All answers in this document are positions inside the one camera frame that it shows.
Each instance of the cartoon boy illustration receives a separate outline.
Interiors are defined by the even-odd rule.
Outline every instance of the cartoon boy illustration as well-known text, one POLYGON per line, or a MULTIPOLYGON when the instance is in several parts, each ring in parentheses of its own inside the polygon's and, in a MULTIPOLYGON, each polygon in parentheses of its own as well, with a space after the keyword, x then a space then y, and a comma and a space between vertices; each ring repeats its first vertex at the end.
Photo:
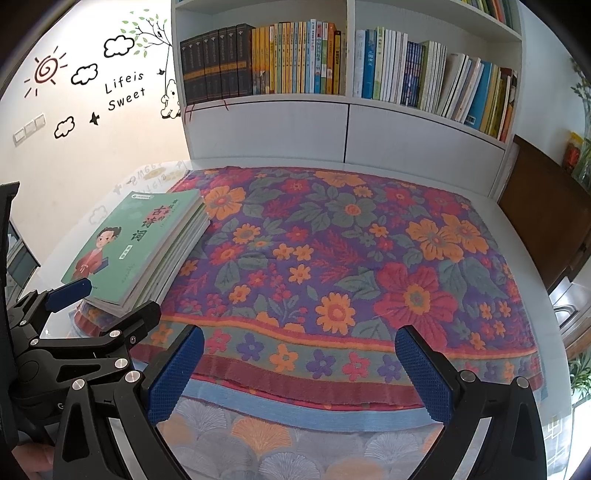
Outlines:
POLYGON ((76 270, 74 270, 74 274, 72 275, 72 280, 88 278, 88 275, 100 272, 103 268, 109 265, 109 257, 103 258, 103 248, 105 245, 115 240, 120 233, 120 226, 108 226, 103 228, 96 237, 96 248, 78 260, 76 270))

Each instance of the red flower pattern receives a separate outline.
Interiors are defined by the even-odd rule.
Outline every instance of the red flower pattern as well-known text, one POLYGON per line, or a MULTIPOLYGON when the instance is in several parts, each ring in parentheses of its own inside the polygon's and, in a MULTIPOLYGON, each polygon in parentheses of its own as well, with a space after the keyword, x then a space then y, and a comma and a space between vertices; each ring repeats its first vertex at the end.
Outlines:
POLYGON ((457 301, 450 293, 439 290, 433 267, 422 265, 409 275, 404 264, 390 262, 376 277, 387 291, 374 304, 377 315, 396 329, 413 325, 434 349, 447 346, 447 334, 441 322, 453 321, 457 301))

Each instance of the stack of books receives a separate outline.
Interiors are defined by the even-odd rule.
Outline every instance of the stack of books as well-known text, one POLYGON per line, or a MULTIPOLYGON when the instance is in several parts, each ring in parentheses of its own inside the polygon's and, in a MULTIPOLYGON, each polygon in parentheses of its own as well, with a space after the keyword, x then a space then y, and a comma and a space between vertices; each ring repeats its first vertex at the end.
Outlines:
POLYGON ((515 71, 440 43, 383 27, 355 34, 354 97, 418 108, 505 142, 516 88, 515 71))
POLYGON ((252 93, 341 90, 342 35, 331 22, 284 22, 252 31, 252 93))
POLYGON ((61 281, 88 278, 92 292, 86 300, 117 317, 146 301, 162 303, 181 268, 191 270, 183 264, 209 223, 198 190, 130 192, 100 224, 61 281))
POLYGON ((509 0, 462 0, 462 2, 496 18, 499 22, 507 25, 507 27, 513 28, 509 0))

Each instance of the sun wall decal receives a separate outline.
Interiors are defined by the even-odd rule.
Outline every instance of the sun wall decal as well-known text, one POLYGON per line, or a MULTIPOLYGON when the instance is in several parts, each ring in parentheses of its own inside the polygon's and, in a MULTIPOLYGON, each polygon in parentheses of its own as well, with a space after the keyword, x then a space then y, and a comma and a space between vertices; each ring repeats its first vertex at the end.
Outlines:
POLYGON ((35 61, 37 62, 37 68, 35 69, 35 75, 33 75, 33 78, 27 78, 25 79, 24 83, 28 83, 32 80, 35 81, 35 87, 29 87, 29 89, 27 90, 27 92, 25 93, 25 98, 27 98, 27 96, 29 95, 29 93, 31 93, 31 91, 33 90, 33 88, 35 89, 35 96, 37 96, 39 94, 39 87, 37 85, 42 85, 45 82, 51 82, 53 85, 56 84, 56 81, 53 79, 53 77, 56 75, 56 73, 58 72, 59 69, 65 68, 68 66, 68 64, 64 64, 64 65, 60 65, 60 60, 62 60, 66 54, 63 53, 61 54, 59 57, 57 49, 59 48, 59 46, 57 46, 55 48, 55 50, 52 52, 51 55, 48 55, 47 57, 45 57, 42 60, 39 60, 37 57, 35 57, 35 61))

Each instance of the green book cover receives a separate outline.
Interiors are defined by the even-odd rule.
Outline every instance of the green book cover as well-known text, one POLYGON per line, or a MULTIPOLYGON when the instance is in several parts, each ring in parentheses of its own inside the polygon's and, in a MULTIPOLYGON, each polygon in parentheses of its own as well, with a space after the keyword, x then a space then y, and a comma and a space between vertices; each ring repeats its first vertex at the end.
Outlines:
POLYGON ((100 224, 61 279, 88 278, 91 297, 121 304, 169 234, 200 197, 130 192, 100 224))
POLYGON ((326 93, 326 63, 329 56, 329 25, 322 22, 322 69, 320 71, 320 93, 326 93))

